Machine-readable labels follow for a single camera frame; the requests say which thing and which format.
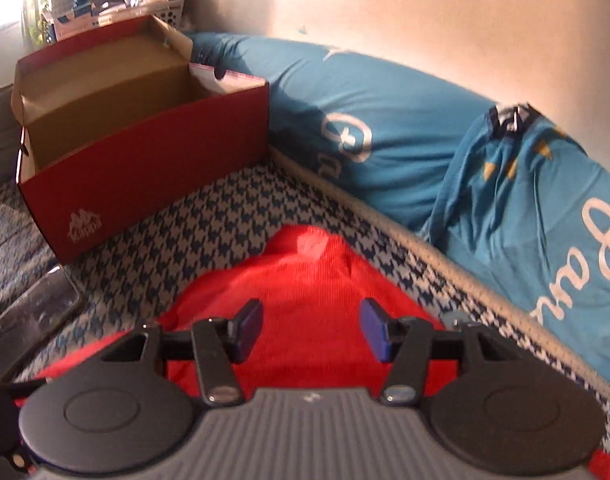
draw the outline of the yellow triangle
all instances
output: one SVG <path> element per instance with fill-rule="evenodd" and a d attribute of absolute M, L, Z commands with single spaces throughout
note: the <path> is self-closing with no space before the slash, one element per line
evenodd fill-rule
<path fill-rule="evenodd" d="M 545 139 L 541 139 L 536 146 L 534 146 L 534 152 L 541 154 L 542 156 L 551 160 L 551 150 L 545 142 Z"/>
<path fill-rule="evenodd" d="M 509 180 L 514 180 L 514 177 L 516 176 L 516 165 L 516 159 L 512 158 L 507 167 L 507 176 L 509 177 Z"/>
<path fill-rule="evenodd" d="M 489 180 L 489 177 L 491 177 L 495 171 L 496 165 L 493 162 L 485 163 L 485 169 L 483 169 L 483 178 L 485 179 L 485 182 Z"/>

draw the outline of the cardboard box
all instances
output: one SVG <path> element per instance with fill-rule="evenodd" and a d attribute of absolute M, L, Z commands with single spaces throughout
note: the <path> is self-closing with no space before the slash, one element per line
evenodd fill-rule
<path fill-rule="evenodd" d="M 67 263 L 193 190 L 262 159 L 268 85 L 189 63 L 192 42 L 146 16 L 18 62 L 17 182 Z"/>

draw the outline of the beige trim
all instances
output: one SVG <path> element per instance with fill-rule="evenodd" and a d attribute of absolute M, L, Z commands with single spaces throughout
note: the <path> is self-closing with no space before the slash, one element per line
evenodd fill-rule
<path fill-rule="evenodd" d="M 441 274 L 448 276 L 454 285 L 472 295 L 473 298 L 480 303 L 483 303 L 495 314 L 507 319 L 534 343 L 563 361 L 575 373 L 584 377 L 598 393 L 610 401 L 610 383 L 603 379 L 598 372 L 583 361 L 580 356 L 563 345 L 558 338 L 540 326 L 537 322 L 534 322 L 534 320 L 521 309 L 513 306 L 505 298 L 482 285 L 478 280 L 465 272 L 461 267 L 454 264 L 436 248 L 421 240 L 418 236 L 408 231 L 408 229 L 367 206 L 361 200 L 354 198 L 342 189 L 339 189 L 328 181 L 311 173 L 309 170 L 299 166 L 296 162 L 278 152 L 275 148 L 270 148 L 270 156 L 272 160 L 287 173 L 310 186 L 319 189 L 330 198 L 336 200 L 336 202 L 349 207 L 356 214 L 360 215 L 365 220 L 368 220 L 373 226 L 387 234 L 392 240 L 397 241 L 399 244 L 409 249 L 413 254 L 420 256 Z"/>

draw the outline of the gray cushion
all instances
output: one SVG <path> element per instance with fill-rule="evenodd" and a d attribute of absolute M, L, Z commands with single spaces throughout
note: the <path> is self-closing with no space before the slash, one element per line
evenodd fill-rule
<path fill-rule="evenodd" d="M 12 114 L 12 86 L 0 88 L 0 185 L 13 179 L 22 127 Z"/>

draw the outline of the black phone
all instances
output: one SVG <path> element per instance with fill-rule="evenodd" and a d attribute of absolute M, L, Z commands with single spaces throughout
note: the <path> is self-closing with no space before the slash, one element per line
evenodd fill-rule
<path fill-rule="evenodd" d="M 62 266 L 34 283 L 0 315 L 0 383 L 21 367 L 80 310 L 82 297 Z"/>

